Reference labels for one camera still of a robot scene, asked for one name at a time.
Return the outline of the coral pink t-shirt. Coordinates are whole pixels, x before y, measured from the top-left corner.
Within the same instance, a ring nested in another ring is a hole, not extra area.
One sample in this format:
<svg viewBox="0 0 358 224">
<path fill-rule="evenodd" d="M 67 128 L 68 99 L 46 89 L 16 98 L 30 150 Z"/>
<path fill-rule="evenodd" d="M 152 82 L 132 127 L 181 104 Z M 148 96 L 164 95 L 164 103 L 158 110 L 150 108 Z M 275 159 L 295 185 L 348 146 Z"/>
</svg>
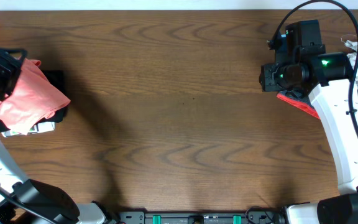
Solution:
<svg viewBox="0 0 358 224">
<path fill-rule="evenodd" d="M 0 120 L 7 128 L 26 135 L 43 118 L 70 103 L 48 80 L 39 66 L 40 60 L 25 59 L 12 95 L 0 101 Z"/>
</svg>

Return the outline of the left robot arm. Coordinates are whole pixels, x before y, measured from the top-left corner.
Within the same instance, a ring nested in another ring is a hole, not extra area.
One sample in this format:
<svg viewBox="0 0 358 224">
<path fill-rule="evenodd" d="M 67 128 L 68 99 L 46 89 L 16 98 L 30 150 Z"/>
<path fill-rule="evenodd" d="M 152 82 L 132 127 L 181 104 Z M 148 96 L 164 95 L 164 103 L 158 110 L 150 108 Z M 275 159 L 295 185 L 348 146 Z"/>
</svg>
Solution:
<svg viewBox="0 0 358 224">
<path fill-rule="evenodd" d="M 13 93 L 25 49 L 0 48 L 0 100 Z M 98 203 L 77 204 L 62 189 L 32 180 L 19 168 L 0 140 L 0 223 L 109 223 Z"/>
</svg>

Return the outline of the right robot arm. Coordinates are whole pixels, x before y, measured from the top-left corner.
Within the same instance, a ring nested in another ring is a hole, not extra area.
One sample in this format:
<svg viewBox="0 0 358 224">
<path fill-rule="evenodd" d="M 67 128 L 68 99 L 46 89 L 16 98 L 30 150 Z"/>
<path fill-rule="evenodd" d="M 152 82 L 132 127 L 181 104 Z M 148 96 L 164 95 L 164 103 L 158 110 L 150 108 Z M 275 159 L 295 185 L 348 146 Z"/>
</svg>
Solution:
<svg viewBox="0 0 358 224">
<path fill-rule="evenodd" d="M 284 208 L 275 223 L 358 223 L 358 92 L 346 54 L 326 53 L 317 20 L 287 25 L 268 43 L 274 63 L 261 66 L 264 92 L 309 99 L 322 122 L 336 166 L 340 194 Z"/>
</svg>

